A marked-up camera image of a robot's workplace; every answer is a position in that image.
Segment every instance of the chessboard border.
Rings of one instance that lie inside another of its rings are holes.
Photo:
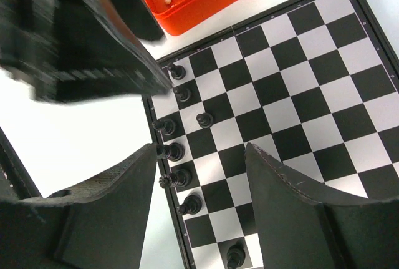
[[[263,11],[255,16],[252,16],[248,19],[245,19],[237,24],[234,24],[232,26],[229,26],[219,32],[216,32],[206,38],[203,38],[202,40],[196,41],[189,46],[186,46],[182,49],[179,49],[175,52],[172,52],[171,54],[168,54],[167,56],[164,56],[157,60],[159,65],[163,68],[163,70],[166,72],[166,69],[164,68],[168,62],[171,61],[171,59],[176,59],[180,60],[184,57],[187,57],[189,55],[194,54],[197,51],[201,51],[203,49],[208,48],[209,46],[212,46],[213,44],[219,43],[223,41],[224,39],[227,39],[228,37],[231,36],[236,36],[236,34],[244,31],[246,27],[250,26],[257,26],[258,24],[264,22],[267,20],[267,18],[271,18],[271,16],[276,16],[280,12],[286,13],[286,9],[292,8],[294,9],[295,7],[299,7],[298,3],[303,2],[306,0],[288,0],[282,4],[279,4],[275,7],[272,7],[266,11]],[[365,26],[365,29],[367,30],[368,37],[372,40],[373,44],[375,47],[381,48],[379,50],[379,56],[388,71],[389,75],[392,77],[392,81],[399,91],[399,59],[397,55],[395,54],[391,44],[389,43],[383,29],[381,28],[380,24],[377,21],[377,18],[375,17],[371,7],[368,5],[367,0],[355,0],[357,2],[357,6],[354,6],[356,13],[358,15],[362,14],[364,15],[364,20],[365,22],[369,22],[370,24]],[[145,109],[145,113],[147,116],[147,121],[148,121],[148,127],[151,132],[151,137],[152,141],[162,144],[162,139],[161,135],[151,129],[151,123],[156,120],[156,115],[154,111],[154,106],[151,97],[142,95],[142,101]],[[170,172],[170,168],[168,165],[168,162],[165,160],[159,160],[158,161],[158,166],[160,169],[161,174],[167,174]],[[181,256],[183,259],[183,263],[186,269],[192,269],[192,265],[190,260],[193,260],[193,255],[190,249],[190,243],[188,241],[188,237],[186,234],[185,230],[185,224],[181,216],[178,216],[176,207],[178,206],[177,204],[175,205],[174,202],[177,202],[177,195],[174,190],[171,189],[166,189],[166,198],[169,204],[170,208],[170,213],[172,217],[172,222],[173,226],[175,228]]]

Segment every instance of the black pawn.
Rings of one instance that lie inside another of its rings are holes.
[[[239,245],[233,245],[227,251],[227,268],[237,269],[245,262],[245,251]]]
[[[176,130],[176,124],[170,119],[156,120],[152,123],[152,127],[155,130],[159,130],[163,135],[169,136],[173,134]]]
[[[173,88],[173,93],[176,95],[176,98],[179,102],[186,102],[191,97],[191,91],[183,87]]]
[[[176,162],[181,160],[184,155],[185,148],[177,142],[173,142],[170,145],[158,144],[156,146],[156,157],[158,159],[168,159]]]
[[[189,195],[185,201],[178,207],[177,212],[180,215],[194,215],[197,214],[202,208],[202,201],[196,195]]]
[[[191,172],[187,169],[178,169],[176,172],[165,174],[160,177],[160,186],[166,188],[184,188],[191,183]]]
[[[168,64],[168,71],[170,71],[170,75],[175,80],[181,80],[186,76],[186,69],[181,65],[175,65],[174,63]]]
[[[213,116],[209,113],[202,113],[197,115],[197,121],[200,127],[206,129],[213,125]]]

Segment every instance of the white table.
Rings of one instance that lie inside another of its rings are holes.
[[[145,46],[157,59],[284,1],[239,0],[183,35],[168,36],[161,46]],[[367,1],[399,53],[399,0]],[[0,72],[0,126],[45,197],[109,168],[151,142],[139,97],[66,107],[33,102],[29,91],[27,85]],[[165,193],[158,185],[140,269],[152,268],[183,268]]]

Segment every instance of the white square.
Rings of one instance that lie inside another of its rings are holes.
[[[227,184],[235,207],[252,202],[247,173],[228,178]]]
[[[229,65],[243,58],[235,37],[231,37],[213,45],[212,51],[218,68]]]
[[[349,0],[316,0],[315,4],[326,24],[355,12]]]
[[[329,180],[328,182],[325,182],[325,184],[331,188],[347,192],[352,195],[368,198],[362,181],[357,174],[347,175],[346,177],[340,177],[339,179],[335,180]]]
[[[300,155],[299,157],[285,160],[283,163],[320,183],[324,182],[313,153]]]
[[[186,197],[189,195],[196,195],[202,200],[201,210],[197,214],[194,214],[194,215],[190,215],[190,214],[183,215],[184,220],[208,214],[208,208],[206,207],[204,194],[202,192],[201,187],[197,187],[197,188],[182,191],[182,192],[176,192],[176,195],[177,195],[177,200],[179,201],[179,205],[181,205],[185,201]]]
[[[171,81],[172,81],[172,83],[173,83],[173,85],[175,87],[179,86],[179,85],[182,85],[185,82],[191,81],[191,80],[193,80],[195,78],[194,77],[193,68],[191,66],[190,59],[188,57],[182,58],[182,60],[178,60],[178,61],[176,61],[174,63],[175,63],[175,65],[183,66],[184,69],[186,70],[186,76],[184,78],[182,78],[181,80],[175,80],[174,78],[172,78],[170,72],[168,72],[169,76],[170,76],[170,79],[171,79]]]
[[[313,152],[344,142],[331,114],[302,124]]]
[[[320,87],[331,113],[361,104],[362,98],[350,76],[329,82]]]
[[[194,159],[194,165],[201,186],[226,178],[217,152]]]
[[[287,14],[266,21],[261,26],[270,46],[275,46],[297,35]]]
[[[313,59],[337,49],[326,26],[321,26],[298,36],[308,59]]]
[[[205,108],[202,102],[180,110],[181,122],[183,123],[185,134],[190,134],[201,129],[196,117],[198,114],[202,113],[205,113]]]
[[[226,92],[220,71],[211,71],[203,74],[197,77],[195,81],[202,101]]]
[[[244,143],[235,118],[214,124],[211,132],[218,151]]]
[[[280,71],[270,47],[246,57],[245,62],[253,81]]]
[[[245,236],[245,243],[248,248],[249,257],[251,257],[253,268],[263,268],[262,250],[258,234],[254,233],[253,235]]]
[[[284,69],[281,76],[291,96],[319,86],[308,61]]]
[[[223,242],[244,236],[236,208],[210,213],[209,218],[217,242]]]
[[[190,146],[188,145],[188,139],[187,139],[186,135],[166,141],[165,144],[170,145],[173,142],[177,142],[177,143],[181,144],[185,148],[185,154],[184,154],[183,158],[179,161],[172,162],[172,161],[168,160],[170,167],[191,161],[193,159],[193,156],[191,155]]]
[[[176,96],[172,90],[166,95],[155,95],[152,97],[154,111],[157,119],[179,111]]]
[[[397,172],[398,176],[399,176],[399,162],[393,164],[393,168],[395,168],[395,171]]]
[[[281,161],[272,135],[266,135],[266,136],[251,140],[249,142],[246,142],[245,146],[247,146],[247,143],[256,144],[257,146],[262,148],[265,152],[267,152],[269,155],[271,155],[278,161]]]
[[[196,269],[224,268],[223,259],[217,243],[192,248]]]
[[[364,106],[377,132],[399,126],[399,94],[397,92],[365,102]]]
[[[300,124],[298,113],[290,97],[263,107],[273,133]]]
[[[338,51],[349,74],[381,64],[381,59],[369,38],[340,47]]]
[[[378,134],[348,141],[345,146],[357,172],[364,172],[391,164],[391,160]]]
[[[248,113],[261,107],[252,83],[227,92],[234,116]]]

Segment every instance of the black and white checkered board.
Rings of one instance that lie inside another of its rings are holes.
[[[178,123],[164,143],[186,148],[166,171],[186,168],[194,176],[173,193],[175,207],[191,193],[205,204],[183,218],[191,268],[225,268],[236,241],[247,251],[240,268],[263,268],[247,142],[333,188],[399,195],[397,76],[380,45],[357,0],[303,0],[162,63],[182,65],[187,76],[174,84],[193,94],[189,102],[172,92],[150,102],[151,120]],[[210,129],[196,122],[203,112],[214,116]]]

